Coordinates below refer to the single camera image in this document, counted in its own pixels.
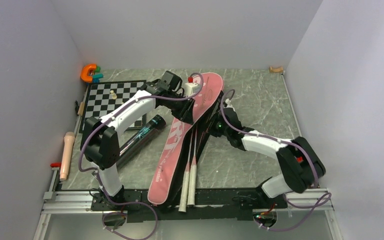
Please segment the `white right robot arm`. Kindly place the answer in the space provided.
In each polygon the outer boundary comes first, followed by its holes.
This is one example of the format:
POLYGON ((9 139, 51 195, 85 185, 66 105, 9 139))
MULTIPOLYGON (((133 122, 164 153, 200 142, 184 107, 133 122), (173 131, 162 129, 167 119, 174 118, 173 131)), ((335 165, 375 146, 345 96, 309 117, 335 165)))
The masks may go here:
POLYGON ((280 195, 303 193, 326 174, 324 164, 304 137, 276 138, 242 126, 233 107, 222 107, 215 114, 210 133, 226 137, 234 148, 278 161, 281 173, 256 187, 255 200, 262 208, 269 207, 280 195))

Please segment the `black shuttlecock tube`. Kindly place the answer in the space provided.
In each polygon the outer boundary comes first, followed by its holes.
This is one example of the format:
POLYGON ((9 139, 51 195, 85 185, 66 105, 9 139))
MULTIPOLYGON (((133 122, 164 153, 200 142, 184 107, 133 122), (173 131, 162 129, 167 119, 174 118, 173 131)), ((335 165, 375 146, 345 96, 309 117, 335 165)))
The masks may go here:
POLYGON ((159 114, 149 120, 137 133, 120 147, 117 170, 128 164, 146 144, 158 135, 166 126, 165 119, 159 114))

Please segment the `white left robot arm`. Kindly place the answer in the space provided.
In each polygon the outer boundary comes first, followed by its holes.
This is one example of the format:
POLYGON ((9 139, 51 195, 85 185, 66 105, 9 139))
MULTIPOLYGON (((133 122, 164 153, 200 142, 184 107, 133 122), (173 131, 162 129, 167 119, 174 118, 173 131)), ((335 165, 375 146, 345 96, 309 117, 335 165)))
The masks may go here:
POLYGON ((142 87, 120 107, 97 119, 85 121, 80 145, 81 161, 86 158, 95 172, 99 188, 105 194, 104 204, 111 210, 119 209, 124 203, 124 187, 119 179, 117 161, 120 159, 119 138, 139 117, 159 106, 170 109, 173 117, 183 123, 193 124, 194 97, 204 86, 204 77, 198 73, 198 82, 193 82, 187 94, 182 79, 166 71, 161 78, 145 82, 142 87))

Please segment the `pink racket bag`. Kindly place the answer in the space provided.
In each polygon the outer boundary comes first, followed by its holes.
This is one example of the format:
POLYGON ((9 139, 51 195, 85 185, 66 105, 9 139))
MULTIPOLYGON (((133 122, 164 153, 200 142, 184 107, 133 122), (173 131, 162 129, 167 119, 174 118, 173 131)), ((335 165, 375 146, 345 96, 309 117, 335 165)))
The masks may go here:
POLYGON ((176 118, 172 121, 147 194, 147 200, 156 207, 170 202, 177 194, 180 194, 181 198, 191 132, 194 130, 195 134, 195 128, 198 130, 198 148, 199 140, 205 132, 200 128, 208 126, 224 89, 224 80, 217 73, 206 72, 193 78, 196 83, 201 84, 201 91, 194 97, 194 124, 190 125, 176 118))

